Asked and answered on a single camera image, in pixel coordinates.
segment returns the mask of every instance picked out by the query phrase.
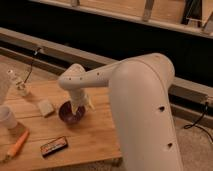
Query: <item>orange carrot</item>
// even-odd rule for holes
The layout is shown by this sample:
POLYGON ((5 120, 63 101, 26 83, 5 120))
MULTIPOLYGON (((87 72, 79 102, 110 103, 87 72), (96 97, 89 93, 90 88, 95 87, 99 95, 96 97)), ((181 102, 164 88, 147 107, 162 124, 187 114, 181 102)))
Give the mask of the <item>orange carrot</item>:
POLYGON ((7 156, 15 157, 15 155, 21 149, 24 142, 27 140, 27 137, 29 136, 29 134, 30 134, 29 130, 26 129, 25 132, 18 139, 18 141, 14 145, 12 145, 12 147, 8 150, 7 156))

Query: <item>wooden tabletop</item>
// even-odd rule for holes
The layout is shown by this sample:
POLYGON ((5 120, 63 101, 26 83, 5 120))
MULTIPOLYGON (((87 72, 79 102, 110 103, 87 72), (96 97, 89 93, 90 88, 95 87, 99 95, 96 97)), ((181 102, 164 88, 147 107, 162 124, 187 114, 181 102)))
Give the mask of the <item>wooden tabletop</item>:
POLYGON ((107 88, 86 89, 95 109, 88 109, 78 124, 68 127, 57 113, 69 96, 56 81, 29 83, 27 87, 31 94, 25 98, 13 88, 7 95, 5 104, 21 124, 12 131, 0 128, 0 159, 23 132, 23 125, 30 129, 30 136, 17 157, 0 165, 0 170, 36 170, 121 157, 107 88), (36 106, 43 99, 49 99, 56 109, 48 118, 43 118, 36 106), (61 136, 66 136, 69 148, 44 159, 40 147, 61 136))

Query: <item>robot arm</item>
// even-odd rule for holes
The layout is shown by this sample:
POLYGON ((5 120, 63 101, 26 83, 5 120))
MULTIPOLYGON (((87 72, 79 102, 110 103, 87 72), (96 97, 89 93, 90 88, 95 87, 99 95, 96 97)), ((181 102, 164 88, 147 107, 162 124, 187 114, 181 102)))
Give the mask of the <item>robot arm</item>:
POLYGON ((75 64, 62 74, 59 84, 84 102, 84 87, 109 86, 112 117, 128 171, 182 171, 168 100, 173 77, 171 62, 161 54, 150 54, 89 72, 75 64))

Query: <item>cup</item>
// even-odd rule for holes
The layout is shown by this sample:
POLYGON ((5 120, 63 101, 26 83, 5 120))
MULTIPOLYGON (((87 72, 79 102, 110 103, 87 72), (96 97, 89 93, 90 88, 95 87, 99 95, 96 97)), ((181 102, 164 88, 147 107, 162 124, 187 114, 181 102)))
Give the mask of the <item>cup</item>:
POLYGON ((3 105, 0 106, 0 125, 7 129, 13 129, 17 124, 18 122, 10 108, 3 105))

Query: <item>cable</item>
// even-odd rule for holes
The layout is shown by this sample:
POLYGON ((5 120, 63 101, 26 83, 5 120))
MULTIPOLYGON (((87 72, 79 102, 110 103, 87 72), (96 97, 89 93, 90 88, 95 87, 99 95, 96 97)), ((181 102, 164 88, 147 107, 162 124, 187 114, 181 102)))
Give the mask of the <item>cable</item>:
POLYGON ((205 128, 197 125, 204 118, 204 116, 207 114, 208 108, 209 108, 209 104, 208 104, 208 102, 206 102, 205 103, 205 108, 204 108, 204 111, 203 111, 202 115, 193 124, 187 124, 183 128, 184 129, 190 129, 192 127, 199 128, 200 130, 202 130, 203 132, 205 132, 208 135, 208 137, 210 138, 211 142, 213 143, 212 135, 205 128))
POLYGON ((30 75, 31 75, 31 73, 32 73, 32 71, 33 71, 33 64, 34 64, 34 62, 35 62, 35 58, 36 58, 36 56, 37 56, 37 54, 38 54, 38 52, 41 50, 41 48, 40 47, 38 47, 38 49, 35 51, 35 53, 33 54, 33 59, 32 59, 32 61, 31 61, 31 63, 30 63, 30 71, 29 71, 29 73, 27 74, 27 77, 25 78, 25 80, 24 80, 24 83, 26 83, 27 82, 27 80, 29 79, 29 77, 30 77, 30 75))

